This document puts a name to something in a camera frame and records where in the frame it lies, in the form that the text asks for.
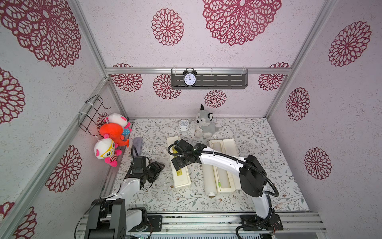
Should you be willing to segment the cream wrap dispenser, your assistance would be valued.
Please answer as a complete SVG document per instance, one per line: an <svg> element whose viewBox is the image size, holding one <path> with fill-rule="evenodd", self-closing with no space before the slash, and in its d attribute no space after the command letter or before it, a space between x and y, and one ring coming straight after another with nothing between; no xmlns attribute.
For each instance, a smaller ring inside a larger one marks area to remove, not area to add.
<svg viewBox="0 0 382 239"><path fill-rule="evenodd" d="M168 137L167 138L167 145L168 147L174 143L176 140L180 140L181 138L179 136L173 136L173 137ZM173 181L174 181L174 187L175 188L185 188L189 187L191 185L191 179L190 179L190 174L188 171L187 167L181 168L179 170L176 170L173 163L172 159L174 156L170 155L170 166L172 169L172 175L173 175Z"/></svg>
<svg viewBox="0 0 382 239"><path fill-rule="evenodd" d="M223 140L224 147L225 147L225 154L228 154L230 156L239 157L239 151L236 146L235 140L232 139L224 139ZM233 179L235 190L241 190L241 184L239 176L232 174L231 172L228 172L228 176Z"/></svg>

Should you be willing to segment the cream dispenser bottom tray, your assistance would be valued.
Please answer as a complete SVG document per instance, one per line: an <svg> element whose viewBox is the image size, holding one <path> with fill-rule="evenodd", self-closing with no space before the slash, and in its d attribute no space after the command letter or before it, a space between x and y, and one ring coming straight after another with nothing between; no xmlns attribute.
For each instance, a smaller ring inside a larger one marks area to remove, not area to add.
<svg viewBox="0 0 382 239"><path fill-rule="evenodd" d="M223 140L210 140L209 144L212 149L214 149L212 145L214 142L223 143ZM213 171L218 194L233 193L236 191L233 179L228 176L228 171L216 166L213 167Z"/></svg>

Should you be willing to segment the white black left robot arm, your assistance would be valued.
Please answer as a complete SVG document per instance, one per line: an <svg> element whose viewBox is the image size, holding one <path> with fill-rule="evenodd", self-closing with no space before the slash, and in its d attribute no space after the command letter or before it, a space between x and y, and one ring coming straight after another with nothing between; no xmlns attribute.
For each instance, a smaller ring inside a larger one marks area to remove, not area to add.
<svg viewBox="0 0 382 239"><path fill-rule="evenodd" d="M151 185L165 165L147 157L135 157L120 188L104 199L94 200L89 210L85 239L124 239L128 232L154 231L144 207L126 209L144 184Z"/></svg>

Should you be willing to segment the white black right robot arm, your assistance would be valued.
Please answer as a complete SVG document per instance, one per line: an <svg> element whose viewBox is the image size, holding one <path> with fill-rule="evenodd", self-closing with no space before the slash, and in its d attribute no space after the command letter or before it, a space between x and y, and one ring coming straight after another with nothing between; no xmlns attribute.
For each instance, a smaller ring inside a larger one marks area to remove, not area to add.
<svg viewBox="0 0 382 239"><path fill-rule="evenodd" d="M198 163L215 166L236 175L240 180L241 190L252 197L257 217L266 219L271 214L270 197L278 197L279 192L255 156L231 156L205 144L191 145L185 140L170 144L167 152L174 156L172 164L176 170Z"/></svg>

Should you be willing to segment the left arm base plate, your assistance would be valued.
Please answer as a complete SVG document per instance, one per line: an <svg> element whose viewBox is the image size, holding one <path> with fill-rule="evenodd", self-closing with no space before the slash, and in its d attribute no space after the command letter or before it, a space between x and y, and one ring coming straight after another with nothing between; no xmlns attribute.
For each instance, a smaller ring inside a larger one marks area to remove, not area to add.
<svg viewBox="0 0 382 239"><path fill-rule="evenodd" d="M138 226L132 228L130 233L141 233L141 232L161 232L163 224L163 216L161 215L149 215L144 218L142 223Z"/></svg>

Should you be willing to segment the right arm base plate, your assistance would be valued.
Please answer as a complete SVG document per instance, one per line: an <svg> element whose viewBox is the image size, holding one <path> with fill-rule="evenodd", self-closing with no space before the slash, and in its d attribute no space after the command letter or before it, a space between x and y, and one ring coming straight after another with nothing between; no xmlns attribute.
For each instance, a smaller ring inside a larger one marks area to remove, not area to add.
<svg viewBox="0 0 382 239"><path fill-rule="evenodd" d="M244 231L282 231L284 229L278 214L272 214L271 217L265 221L255 214L241 215L242 225Z"/></svg>

